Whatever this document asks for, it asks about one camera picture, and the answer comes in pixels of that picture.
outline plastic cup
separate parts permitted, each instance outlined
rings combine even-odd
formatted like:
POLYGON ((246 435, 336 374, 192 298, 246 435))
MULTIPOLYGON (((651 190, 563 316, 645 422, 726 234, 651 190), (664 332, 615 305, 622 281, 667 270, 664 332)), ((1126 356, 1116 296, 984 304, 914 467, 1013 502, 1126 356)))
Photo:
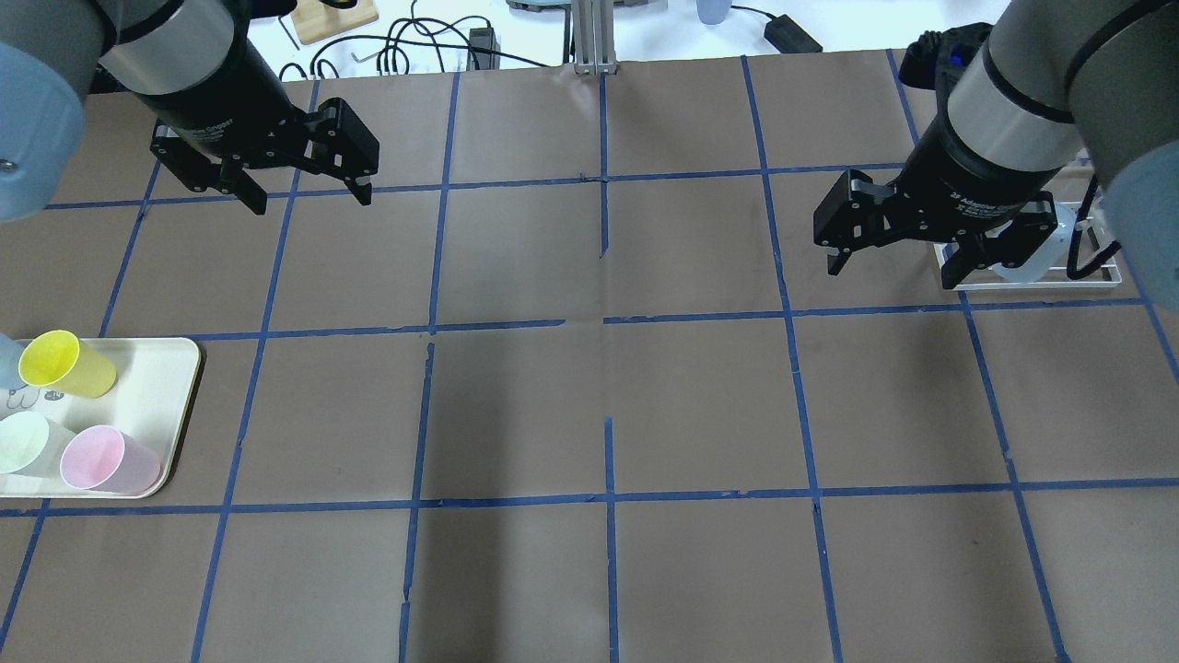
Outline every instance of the plastic cup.
POLYGON ((33 339, 20 355, 20 378, 34 387, 97 399, 114 386, 114 365, 64 329, 33 339))
POLYGON ((0 389, 20 389, 25 381, 20 379, 20 355, 25 346, 0 334, 0 389))
POLYGON ((0 421, 0 474, 55 479, 61 449, 73 436, 38 412, 8 415, 0 421))
POLYGON ((113 426, 91 426, 61 454, 61 479, 73 488, 141 493, 159 479, 159 454, 113 426))
POLYGON ((733 0, 696 0, 696 15, 704 25, 718 25, 729 15, 733 0))

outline yellow cup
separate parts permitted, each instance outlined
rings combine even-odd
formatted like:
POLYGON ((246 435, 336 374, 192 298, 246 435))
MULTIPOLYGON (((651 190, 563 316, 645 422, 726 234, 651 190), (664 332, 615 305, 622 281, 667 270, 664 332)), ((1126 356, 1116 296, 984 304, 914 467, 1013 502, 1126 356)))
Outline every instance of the yellow cup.
POLYGON ((57 329, 25 348, 20 379, 34 387, 97 399, 114 386, 114 365, 78 336, 57 329))

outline table surface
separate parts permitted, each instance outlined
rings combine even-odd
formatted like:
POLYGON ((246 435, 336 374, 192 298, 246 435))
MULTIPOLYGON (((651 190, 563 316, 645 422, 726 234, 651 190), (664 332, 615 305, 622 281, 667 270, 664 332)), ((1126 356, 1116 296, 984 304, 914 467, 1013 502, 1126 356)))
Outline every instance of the table surface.
POLYGON ((895 55, 290 84, 377 189, 262 217, 92 97, 4 332, 206 362, 159 493, 0 503, 4 661, 1172 658, 1179 319, 824 271, 823 193, 929 122, 895 55))

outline power adapter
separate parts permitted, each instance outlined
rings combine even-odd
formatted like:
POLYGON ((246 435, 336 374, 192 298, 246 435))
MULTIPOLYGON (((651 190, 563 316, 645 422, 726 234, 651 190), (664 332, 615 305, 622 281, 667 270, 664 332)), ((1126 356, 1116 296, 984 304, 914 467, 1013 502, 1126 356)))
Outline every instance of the power adapter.
POLYGON ((785 14, 765 24, 765 40, 773 44, 779 53, 823 52, 823 45, 785 14))
MULTIPOLYGON (((486 48, 488 51, 499 51, 500 45, 495 41, 495 28, 493 27, 473 27, 468 33, 467 39, 470 40, 470 45, 475 48, 486 48)), ((473 70, 498 70, 500 68, 500 57, 496 53, 480 53, 477 51, 469 51, 467 53, 467 71, 473 70)))

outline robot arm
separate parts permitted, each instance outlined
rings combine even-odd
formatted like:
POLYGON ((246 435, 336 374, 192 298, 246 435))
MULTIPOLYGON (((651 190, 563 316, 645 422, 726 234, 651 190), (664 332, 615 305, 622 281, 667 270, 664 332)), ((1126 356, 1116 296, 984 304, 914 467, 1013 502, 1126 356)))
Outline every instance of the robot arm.
POLYGON ((1014 0, 993 28, 927 33, 901 79, 937 91, 937 117, 894 182, 849 171, 816 209, 828 271, 900 239, 956 244, 944 288, 1021 267, 1056 227, 1041 188, 1084 143, 1147 294, 1179 310, 1177 35, 1177 0, 1014 0))
POLYGON ((193 191, 215 188, 263 214, 265 191, 245 169, 295 166, 369 204, 376 138, 342 99, 314 113, 290 103, 246 39, 252 5, 0 0, 0 221, 48 203, 99 63, 159 117, 151 150, 193 191))

